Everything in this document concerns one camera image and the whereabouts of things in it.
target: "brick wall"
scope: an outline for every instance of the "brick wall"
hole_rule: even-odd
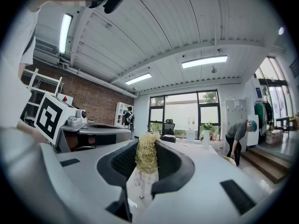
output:
[[[134,104],[134,99],[131,97],[124,96],[62,69],[40,63],[27,67],[28,70],[33,71],[35,68],[38,68],[39,74],[54,79],[62,77],[64,86],[61,93],[74,97],[72,105],[86,110],[87,117],[89,119],[94,118],[96,122],[113,125],[117,102],[123,102],[128,105]],[[29,84],[30,79],[22,76],[22,81],[24,84]],[[40,89],[54,93],[55,86],[42,83]],[[40,102],[42,96],[38,96],[36,99]]]

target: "gray t-shirt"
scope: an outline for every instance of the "gray t-shirt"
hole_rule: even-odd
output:
[[[226,134],[228,138],[235,138],[236,141],[240,141],[245,136],[247,120],[242,119],[231,126]]]

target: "white box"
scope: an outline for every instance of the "white box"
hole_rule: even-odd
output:
[[[75,107],[45,93],[38,108],[34,126],[51,143],[55,144],[58,132],[70,116],[76,116]]]

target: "potted plant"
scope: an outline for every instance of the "potted plant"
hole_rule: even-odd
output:
[[[202,133],[203,133],[203,137],[204,137],[204,141],[203,141],[203,147],[208,148],[210,145],[210,131],[213,128],[213,125],[211,125],[211,123],[207,123],[202,125]]]

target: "wooden stairs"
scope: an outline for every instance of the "wooden stairs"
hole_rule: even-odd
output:
[[[241,157],[268,177],[274,184],[283,180],[292,164],[257,148],[248,148]]]

